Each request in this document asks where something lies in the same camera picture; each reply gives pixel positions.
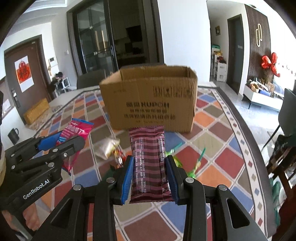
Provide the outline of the person left hand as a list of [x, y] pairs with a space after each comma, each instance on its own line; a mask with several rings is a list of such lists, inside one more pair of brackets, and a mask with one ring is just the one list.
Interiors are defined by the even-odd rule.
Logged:
[[23, 211], [23, 217], [26, 221], [26, 226], [32, 231], [36, 231], [40, 227], [40, 219], [38, 217], [36, 204], [30, 205]]

